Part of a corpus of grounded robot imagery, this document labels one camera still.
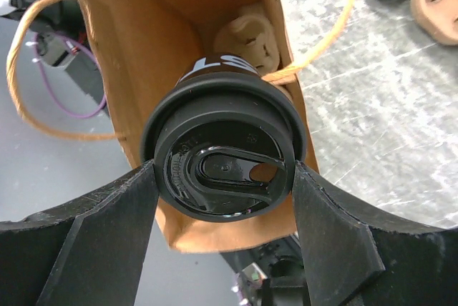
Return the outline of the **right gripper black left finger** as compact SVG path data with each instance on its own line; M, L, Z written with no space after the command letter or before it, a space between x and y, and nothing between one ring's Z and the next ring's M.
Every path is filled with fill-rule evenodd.
M3 305L133 305L158 190L152 162L69 202L1 223Z

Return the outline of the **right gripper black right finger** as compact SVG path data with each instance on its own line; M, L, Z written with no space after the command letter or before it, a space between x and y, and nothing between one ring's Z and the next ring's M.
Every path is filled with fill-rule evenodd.
M457 229L383 211L296 165L293 209L312 305L455 305Z

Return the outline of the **brown paper bag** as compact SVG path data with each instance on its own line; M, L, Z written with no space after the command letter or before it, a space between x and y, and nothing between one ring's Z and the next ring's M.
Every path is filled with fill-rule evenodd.
M25 107L17 62L26 30L39 12L63 0L37 0L24 12L6 58L6 80L18 115L50 136L82 141L117 139L130 165L140 166L140 132L147 115L194 59L208 53L218 20L241 7L262 4L274 28L280 66L263 83L291 93L300 124L306 108L297 74L344 30L354 0L347 0L332 30L301 57L293 57L280 0L77 0L87 39L99 63L114 127L108 134L64 132L37 120Z

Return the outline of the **single pulp cup carrier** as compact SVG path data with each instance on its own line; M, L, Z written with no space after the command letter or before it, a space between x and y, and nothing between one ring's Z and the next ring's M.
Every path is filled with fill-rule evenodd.
M213 49L240 56L261 76L277 71L281 62L273 25L260 3L241 7L216 33Z

